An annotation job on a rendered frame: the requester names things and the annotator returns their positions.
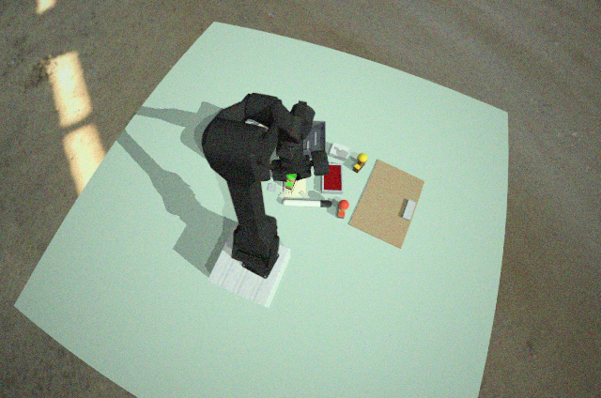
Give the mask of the wooden fail stamp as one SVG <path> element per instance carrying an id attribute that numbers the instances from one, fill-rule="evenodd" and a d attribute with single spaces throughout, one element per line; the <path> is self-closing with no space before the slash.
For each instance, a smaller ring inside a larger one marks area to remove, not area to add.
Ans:
<path id="1" fill-rule="evenodd" d="M 345 217 L 345 209 L 348 208 L 348 202 L 346 200 L 342 200 L 339 202 L 338 205 L 338 217 L 337 218 L 344 218 Z"/>

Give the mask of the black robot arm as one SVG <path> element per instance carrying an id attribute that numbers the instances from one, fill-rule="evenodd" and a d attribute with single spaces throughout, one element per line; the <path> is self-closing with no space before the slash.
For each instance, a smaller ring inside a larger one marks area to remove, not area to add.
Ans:
<path id="1" fill-rule="evenodd" d="M 204 155 L 226 180 L 239 221 L 231 258 L 263 279 L 278 260 L 280 246 L 277 220 L 265 214 L 260 174 L 275 147 L 284 161 L 301 158 L 315 115 L 307 101 L 289 112 L 278 97 L 253 93 L 221 110 L 202 134 Z M 244 123 L 247 119 L 267 129 Z"/>

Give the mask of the tan clipboard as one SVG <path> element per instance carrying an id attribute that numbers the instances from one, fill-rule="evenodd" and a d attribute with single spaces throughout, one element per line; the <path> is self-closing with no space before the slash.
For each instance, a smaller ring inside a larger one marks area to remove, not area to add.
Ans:
<path id="1" fill-rule="evenodd" d="M 378 160 L 349 225 L 401 249 L 423 184 Z"/>

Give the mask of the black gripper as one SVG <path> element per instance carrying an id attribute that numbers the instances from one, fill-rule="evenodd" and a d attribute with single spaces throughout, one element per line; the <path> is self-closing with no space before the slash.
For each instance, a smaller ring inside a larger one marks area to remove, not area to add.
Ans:
<path id="1" fill-rule="evenodd" d="M 274 181 L 287 182 L 285 175 L 291 174 L 297 174 L 297 181 L 311 177 L 311 166 L 314 166 L 315 176 L 326 176 L 330 171 L 327 152 L 311 151 L 311 156 L 311 160 L 309 155 L 302 154 L 298 161 L 288 162 L 279 157 L 279 160 L 272 160 L 271 164 L 267 162 L 260 174 L 261 182 L 270 180 L 270 171 Z"/>

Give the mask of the wooden rubber stamp with yellow knob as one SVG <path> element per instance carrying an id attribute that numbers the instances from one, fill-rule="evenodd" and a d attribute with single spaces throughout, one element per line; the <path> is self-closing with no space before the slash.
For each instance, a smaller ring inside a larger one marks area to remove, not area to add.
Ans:
<path id="1" fill-rule="evenodd" d="M 357 157 L 357 163 L 353 166 L 353 171 L 358 174 L 358 172 L 363 168 L 365 163 L 367 162 L 368 157 L 365 153 L 360 153 Z"/>

